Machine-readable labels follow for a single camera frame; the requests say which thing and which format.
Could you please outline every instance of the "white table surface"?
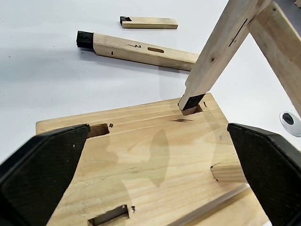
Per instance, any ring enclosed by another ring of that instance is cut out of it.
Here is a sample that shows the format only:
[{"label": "white table surface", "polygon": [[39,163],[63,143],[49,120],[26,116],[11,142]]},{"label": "white table surface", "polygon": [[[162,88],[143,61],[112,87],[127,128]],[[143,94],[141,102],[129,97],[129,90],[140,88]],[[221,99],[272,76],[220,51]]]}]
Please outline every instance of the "white table surface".
[{"label": "white table surface", "polygon": [[[200,53],[227,0],[27,0],[0,2],[0,161],[40,120],[181,97],[188,72],[96,56],[77,30]],[[122,29],[119,16],[175,18],[177,30]],[[301,139],[281,125],[296,113],[249,35],[211,92],[229,122]]]}]

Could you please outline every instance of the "small wooden block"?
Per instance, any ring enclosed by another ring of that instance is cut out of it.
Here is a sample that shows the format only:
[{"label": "small wooden block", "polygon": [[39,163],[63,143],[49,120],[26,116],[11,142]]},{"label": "small wooden block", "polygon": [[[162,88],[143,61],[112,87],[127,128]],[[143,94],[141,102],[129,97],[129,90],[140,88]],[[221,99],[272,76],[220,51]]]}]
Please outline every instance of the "small wooden block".
[{"label": "small wooden block", "polygon": [[240,162],[220,162],[211,167],[212,174],[218,182],[248,183]]},{"label": "small wooden block", "polygon": [[[87,226],[88,220],[121,205],[134,206],[129,208],[130,219],[112,225],[175,225],[239,188],[240,184],[217,182],[210,171],[213,164],[237,159],[228,122],[212,95],[204,96],[201,112],[188,116],[182,115],[178,101],[37,122],[38,134],[81,123],[110,125],[109,134],[86,141],[74,178],[48,226]],[[239,219],[247,213],[249,225],[262,223],[252,221],[264,213],[258,202],[250,202],[229,207],[232,220],[225,226],[245,225],[236,221],[236,212]]]},{"label": "small wooden block", "polygon": [[177,29],[178,23],[174,19],[155,17],[121,16],[120,23],[123,28],[144,29]]}]

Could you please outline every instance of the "wood grain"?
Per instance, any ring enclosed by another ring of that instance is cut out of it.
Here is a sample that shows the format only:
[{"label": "wood grain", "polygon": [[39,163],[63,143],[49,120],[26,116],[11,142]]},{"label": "wood grain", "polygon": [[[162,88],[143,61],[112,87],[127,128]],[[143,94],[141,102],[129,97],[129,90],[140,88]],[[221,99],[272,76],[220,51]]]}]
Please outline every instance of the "wood grain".
[{"label": "wood grain", "polygon": [[94,33],[96,54],[150,65],[190,71],[198,54]]},{"label": "wood grain", "polygon": [[211,172],[218,182],[248,183],[239,161],[220,162],[211,167]]},{"label": "wood grain", "polygon": [[[238,188],[217,182],[210,171],[212,164],[237,159],[228,122],[212,95],[205,95],[202,112],[188,116],[178,101],[37,122],[38,134],[81,123],[113,124],[109,134],[86,141],[48,226],[86,226],[88,219],[124,204],[135,211],[117,225],[166,226]],[[245,210],[251,215],[258,206]]]},{"label": "wood grain", "polygon": [[271,3],[249,30],[301,116],[301,38],[277,3]]},{"label": "wood grain", "polygon": [[131,21],[122,21],[123,28],[144,28],[144,29],[177,29],[178,23],[175,19],[156,17],[135,17],[126,16]]},{"label": "wood grain", "polygon": [[248,188],[185,226],[262,226],[268,220],[253,191]]},{"label": "wood grain", "polygon": [[299,8],[301,8],[301,0],[296,0],[295,5],[298,6]]},{"label": "wood grain", "polygon": [[269,2],[270,0],[228,1],[186,80],[186,90],[179,102],[182,110],[190,97],[210,90],[249,33],[248,23]]}]

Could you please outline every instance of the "pine wood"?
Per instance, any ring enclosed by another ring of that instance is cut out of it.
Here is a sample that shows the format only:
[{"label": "pine wood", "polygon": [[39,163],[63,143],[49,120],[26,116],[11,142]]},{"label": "pine wood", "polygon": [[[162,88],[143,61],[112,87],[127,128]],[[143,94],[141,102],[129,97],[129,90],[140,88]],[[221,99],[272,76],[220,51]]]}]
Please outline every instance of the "pine wood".
[{"label": "pine wood", "polygon": [[299,34],[275,2],[250,23],[249,30],[301,116]]},{"label": "pine wood", "polygon": [[190,71],[198,58],[194,53],[97,33],[93,36],[93,48],[101,56],[185,71]]},{"label": "pine wood", "polygon": [[123,28],[147,28],[147,29],[177,29],[175,19],[156,17],[128,16],[132,21],[122,21]]},{"label": "pine wood", "polygon": [[179,102],[183,109],[189,97],[210,90],[249,33],[247,25],[270,0],[229,0],[195,67],[186,80]]},{"label": "pine wood", "polygon": [[211,171],[218,182],[248,183],[238,160],[215,164]]},{"label": "pine wood", "polygon": [[301,8],[301,0],[296,0],[295,5],[299,8]]},{"label": "pine wood", "polygon": [[[80,123],[113,124],[109,134],[86,141],[48,226],[86,226],[88,219],[123,204],[135,206],[135,212],[130,209],[130,219],[113,225],[166,226],[239,188],[217,182],[210,171],[213,164],[237,159],[228,122],[212,95],[205,95],[202,112],[188,116],[182,115],[178,101],[37,122],[37,133]],[[252,219],[262,215],[253,202],[229,206],[231,215],[244,211]],[[245,225],[241,217],[228,225]]]},{"label": "pine wood", "polygon": [[268,220],[253,191],[248,188],[185,226],[262,226]]}]

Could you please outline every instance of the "pencil mark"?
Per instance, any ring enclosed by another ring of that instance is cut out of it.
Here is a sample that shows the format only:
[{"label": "pencil mark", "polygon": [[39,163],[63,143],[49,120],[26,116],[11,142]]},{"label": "pencil mark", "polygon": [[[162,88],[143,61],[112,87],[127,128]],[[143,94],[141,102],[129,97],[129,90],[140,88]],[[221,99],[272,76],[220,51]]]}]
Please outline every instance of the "pencil mark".
[{"label": "pencil mark", "polygon": [[141,45],[134,45],[134,46],[133,46],[133,45],[131,45],[131,44],[128,44],[128,46],[132,46],[132,47],[135,47],[135,48],[136,48],[136,47],[141,48]]}]

